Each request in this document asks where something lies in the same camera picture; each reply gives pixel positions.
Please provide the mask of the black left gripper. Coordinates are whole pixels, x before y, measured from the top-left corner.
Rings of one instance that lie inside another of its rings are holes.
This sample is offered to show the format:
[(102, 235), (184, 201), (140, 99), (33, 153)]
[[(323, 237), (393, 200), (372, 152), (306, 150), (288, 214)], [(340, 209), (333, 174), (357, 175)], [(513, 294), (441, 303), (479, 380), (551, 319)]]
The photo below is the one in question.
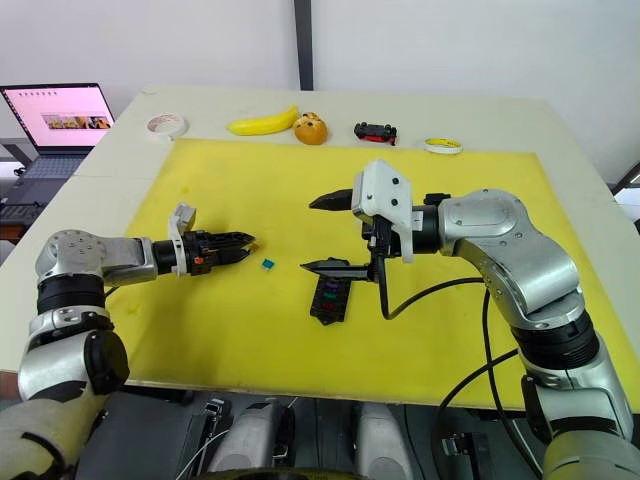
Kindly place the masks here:
[(244, 260), (249, 256), (248, 249), (218, 250), (218, 247), (248, 247), (255, 241), (255, 237), (244, 232), (225, 232), (214, 235), (205, 231), (190, 231), (182, 236), (182, 240), (187, 272), (191, 276), (197, 276), (208, 274), (216, 261), (218, 266), (224, 266)]

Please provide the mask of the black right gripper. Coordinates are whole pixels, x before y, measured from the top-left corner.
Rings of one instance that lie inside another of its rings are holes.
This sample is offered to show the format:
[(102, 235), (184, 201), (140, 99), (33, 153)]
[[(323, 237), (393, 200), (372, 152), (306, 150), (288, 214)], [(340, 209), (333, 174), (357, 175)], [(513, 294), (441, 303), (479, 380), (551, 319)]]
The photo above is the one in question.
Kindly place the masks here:
[[(351, 210), (352, 189), (341, 189), (319, 196), (309, 203), (311, 209), (326, 211)], [(301, 264), (301, 267), (319, 276), (352, 281), (380, 281), (386, 279), (385, 261), (401, 255), (399, 235), (392, 223), (381, 216), (374, 216), (361, 228), (361, 237), (370, 252), (369, 265), (351, 265), (347, 260), (327, 258)]]

